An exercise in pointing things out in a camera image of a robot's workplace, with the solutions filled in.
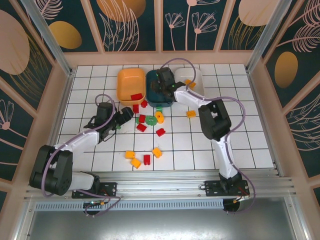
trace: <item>toy block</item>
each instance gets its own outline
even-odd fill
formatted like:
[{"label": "toy block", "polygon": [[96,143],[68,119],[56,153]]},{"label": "toy block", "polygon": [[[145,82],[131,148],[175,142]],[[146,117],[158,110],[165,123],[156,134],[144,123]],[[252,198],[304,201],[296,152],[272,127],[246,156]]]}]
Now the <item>toy block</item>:
[{"label": "toy block", "polygon": [[146,100],[143,100],[141,103],[141,107],[146,108],[148,106],[148,102]]},{"label": "toy block", "polygon": [[188,118],[194,118],[196,116],[196,111],[192,110],[192,111],[187,111],[186,112],[186,116]]},{"label": "toy block", "polygon": [[139,123],[144,124],[146,121],[146,115],[140,114],[139,116]]},{"label": "toy block", "polygon": [[156,134],[161,137],[163,134],[165,134],[166,131],[163,128],[160,128],[159,130],[156,131]]},{"label": "toy block", "polygon": [[125,158],[126,159],[134,159],[136,156],[134,151],[126,151],[125,152]]},{"label": "toy block", "polygon": [[150,165],[150,155],[143,155],[143,164]]},{"label": "toy block", "polygon": [[142,96],[141,93],[138,93],[138,94],[134,94],[134,95],[131,95],[131,100],[140,100],[142,99],[144,96]]},{"label": "toy block", "polygon": [[165,121],[164,115],[162,114],[162,112],[159,112],[159,111],[155,112],[155,118],[158,124],[163,124]]},{"label": "toy block", "polygon": [[140,162],[138,159],[136,159],[136,158],[132,159],[130,163],[131,163],[131,165],[134,166],[136,169],[138,169],[138,168],[141,166],[141,162]]},{"label": "toy block", "polygon": [[157,148],[157,147],[152,150],[152,153],[153,153],[153,155],[154,155],[157,159],[162,156],[162,152],[161,152],[160,149]]},{"label": "toy block", "polygon": [[140,132],[144,132],[146,130],[146,128],[147,127],[141,123],[139,123],[139,125],[136,126],[136,129],[138,129]]},{"label": "toy block", "polygon": [[[187,79],[187,80],[184,81],[184,83],[185,83],[186,85],[188,85],[188,84],[191,83],[191,82],[192,82],[192,81],[191,81],[190,79]],[[193,89],[193,88],[195,87],[195,85],[196,85],[196,83],[193,82],[193,83],[191,83],[191,84],[189,85],[189,87]]]},{"label": "toy block", "polygon": [[138,114],[138,113],[139,113],[139,105],[138,105],[138,104],[134,104],[134,105],[133,105],[133,112],[134,112],[135,114]]}]

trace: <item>gray floor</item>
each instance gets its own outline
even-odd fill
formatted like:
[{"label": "gray floor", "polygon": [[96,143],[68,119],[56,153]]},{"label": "gray floor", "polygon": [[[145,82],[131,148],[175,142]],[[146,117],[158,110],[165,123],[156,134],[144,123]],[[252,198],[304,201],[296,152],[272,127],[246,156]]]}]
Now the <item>gray floor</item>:
[{"label": "gray floor", "polygon": [[29,240],[294,240],[281,198],[257,199],[249,212],[111,211],[86,218],[75,211],[36,212]]}]

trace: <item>red block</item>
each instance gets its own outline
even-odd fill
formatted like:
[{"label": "red block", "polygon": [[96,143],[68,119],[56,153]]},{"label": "red block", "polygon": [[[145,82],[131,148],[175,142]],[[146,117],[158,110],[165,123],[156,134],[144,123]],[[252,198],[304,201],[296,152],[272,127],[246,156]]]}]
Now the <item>red block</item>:
[{"label": "red block", "polygon": [[143,155],[143,164],[150,165],[150,155]]},{"label": "red block", "polygon": [[138,113],[139,113],[139,105],[138,105],[138,104],[134,104],[134,105],[133,105],[133,112],[134,112],[135,114],[138,114]]},{"label": "red block", "polygon": [[144,124],[146,121],[146,115],[140,114],[139,123]]},{"label": "red block", "polygon": [[136,126],[136,129],[138,129],[140,132],[144,132],[147,129],[147,127],[139,123],[138,126]]},{"label": "red block", "polygon": [[166,131],[163,128],[160,128],[158,131],[156,131],[156,134],[158,134],[159,137],[161,137],[165,133]]},{"label": "red block", "polygon": [[131,100],[140,100],[142,99],[144,96],[142,96],[141,93],[138,93],[138,94],[134,94],[134,95],[131,95]]},{"label": "red block", "polygon": [[143,100],[143,102],[141,103],[141,107],[145,108],[146,106],[148,106],[148,102],[146,100]]}]

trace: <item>white tile floor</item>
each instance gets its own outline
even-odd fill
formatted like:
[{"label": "white tile floor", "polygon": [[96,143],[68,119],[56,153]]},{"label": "white tile floor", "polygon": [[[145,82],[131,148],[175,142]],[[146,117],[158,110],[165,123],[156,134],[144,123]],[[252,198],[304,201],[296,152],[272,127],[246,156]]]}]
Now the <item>white tile floor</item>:
[{"label": "white tile floor", "polygon": [[[145,73],[161,65],[109,65],[79,66],[70,93],[69,101],[61,126],[59,143],[77,134],[90,118],[96,114],[95,97],[108,94],[119,104],[116,97],[117,74],[123,68],[142,68]],[[174,72],[189,65],[170,64]],[[250,84],[242,64],[195,64],[200,69],[205,87],[205,96],[214,98],[230,96],[241,100],[247,117],[244,124],[231,134],[234,160],[241,169],[273,168],[273,161],[259,118],[258,110]],[[242,111],[233,101],[225,101],[232,127],[241,118]],[[92,149],[86,149],[80,159],[74,160],[78,171],[162,171],[162,170],[207,170],[218,169],[219,162],[211,142],[202,134],[199,117],[188,119],[188,107],[174,103],[163,109],[163,124],[148,126],[144,133],[136,129],[135,118],[124,124],[107,142],[101,142]],[[140,114],[153,115],[155,110],[149,105],[139,107]],[[165,135],[158,137],[156,131],[164,128]],[[136,157],[143,162],[143,155],[152,155],[151,150],[159,147],[162,157],[152,158],[151,165],[141,165],[135,169],[130,160],[125,159],[125,151],[135,151]]]}]

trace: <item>green gear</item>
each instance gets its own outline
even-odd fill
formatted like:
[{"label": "green gear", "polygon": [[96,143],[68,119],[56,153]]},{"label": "green gear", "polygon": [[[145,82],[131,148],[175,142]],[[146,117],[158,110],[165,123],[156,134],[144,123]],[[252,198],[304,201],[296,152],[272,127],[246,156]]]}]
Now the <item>green gear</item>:
[{"label": "green gear", "polygon": [[146,116],[145,123],[149,126],[155,126],[157,124],[157,119],[155,116]]}]

